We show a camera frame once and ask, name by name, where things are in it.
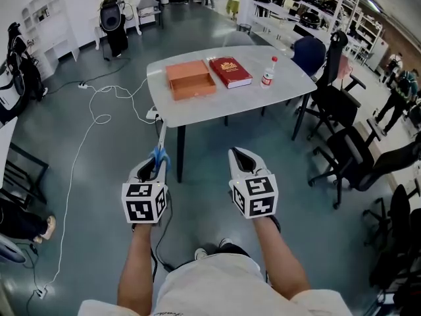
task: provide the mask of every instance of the ceiling light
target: ceiling light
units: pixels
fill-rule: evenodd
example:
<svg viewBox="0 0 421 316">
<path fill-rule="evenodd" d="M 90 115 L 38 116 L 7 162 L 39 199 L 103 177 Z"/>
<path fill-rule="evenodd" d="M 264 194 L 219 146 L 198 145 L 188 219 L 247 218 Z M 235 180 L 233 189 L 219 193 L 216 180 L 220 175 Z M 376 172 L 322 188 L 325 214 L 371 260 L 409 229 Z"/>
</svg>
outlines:
<svg viewBox="0 0 421 316">
<path fill-rule="evenodd" d="M 381 12 L 381 10 L 379 10 L 379 7 L 377 7 L 377 5 L 376 5 L 373 1 L 371 1 L 371 0 L 367 0 L 367 2 L 368 2 L 368 4 L 370 5 L 370 7 L 371 7 L 373 10 L 375 10 L 377 13 L 380 13 L 380 12 Z"/>
</svg>

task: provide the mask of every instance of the orange box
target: orange box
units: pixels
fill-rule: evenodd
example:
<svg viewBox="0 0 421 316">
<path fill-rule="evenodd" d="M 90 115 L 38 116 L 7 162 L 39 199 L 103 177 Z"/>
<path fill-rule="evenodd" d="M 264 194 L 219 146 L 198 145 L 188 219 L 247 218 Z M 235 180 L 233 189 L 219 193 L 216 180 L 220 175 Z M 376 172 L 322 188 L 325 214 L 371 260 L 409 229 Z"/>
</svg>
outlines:
<svg viewBox="0 0 421 316">
<path fill-rule="evenodd" d="M 175 101 L 216 92 L 216 84 L 203 60 L 166 66 Z"/>
</svg>

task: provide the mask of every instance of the white shirt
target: white shirt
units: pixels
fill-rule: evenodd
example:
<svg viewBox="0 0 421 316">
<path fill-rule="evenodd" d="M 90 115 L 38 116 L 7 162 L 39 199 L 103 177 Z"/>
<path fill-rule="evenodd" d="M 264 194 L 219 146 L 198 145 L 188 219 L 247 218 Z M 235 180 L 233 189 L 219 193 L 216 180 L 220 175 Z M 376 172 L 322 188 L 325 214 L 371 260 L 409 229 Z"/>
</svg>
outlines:
<svg viewBox="0 0 421 316">
<path fill-rule="evenodd" d="M 392 55 L 390 55 L 389 62 L 392 61 L 392 60 L 397 61 L 397 66 L 392 71 L 394 74 L 397 74 L 403 68 L 402 57 L 400 57 L 399 55 L 396 55 L 396 54 L 392 54 Z"/>
<path fill-rule="evenodd" d="M 236 254 L 211 255 L 168 274 L 152 315 L 352 316 L 341 295 L 331 290 L 307 290 L 285 299 L 265 283 L 252 259 Z M 78 316 L 138 314 L 88 300 Z"/>
</svg>

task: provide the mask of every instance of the forearm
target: forearm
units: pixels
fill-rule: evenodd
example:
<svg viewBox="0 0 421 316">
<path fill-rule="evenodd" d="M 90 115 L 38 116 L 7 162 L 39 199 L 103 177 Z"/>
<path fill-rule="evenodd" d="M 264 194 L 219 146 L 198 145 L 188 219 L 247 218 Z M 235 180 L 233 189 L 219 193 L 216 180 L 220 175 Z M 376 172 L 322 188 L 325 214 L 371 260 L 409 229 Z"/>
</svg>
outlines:
<svg viewBox="0 0 421 316">
<path fill-rule="evenodd" d="M 310 289 L 310 284 L 300 262 L 269 218 L 253 219 L 262 248 L 264 264 L 273 289 L 287 299 Z"/>
<path fill-rule="evenodd" d="M 151 225 L 139 225 L 118 285 L 117 304 L 141 316 L 152 310 Z"/>
</svg>

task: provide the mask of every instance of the blue chair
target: blue chair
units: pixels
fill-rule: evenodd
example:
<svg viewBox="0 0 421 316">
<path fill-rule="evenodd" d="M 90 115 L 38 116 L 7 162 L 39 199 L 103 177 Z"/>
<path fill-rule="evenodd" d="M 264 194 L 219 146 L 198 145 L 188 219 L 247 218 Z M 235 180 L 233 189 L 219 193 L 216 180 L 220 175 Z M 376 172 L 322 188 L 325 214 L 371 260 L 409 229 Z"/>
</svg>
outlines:
<svg viewBox="0 0 421 316">
<path fill-rule="evenodd" d="M 312 36 L 306 36 L 294 43 L 294 57 L 292 61 L 297 64 L 310 77 L 314 76 L 324 63 L 326 47 Z"/>
</svg>

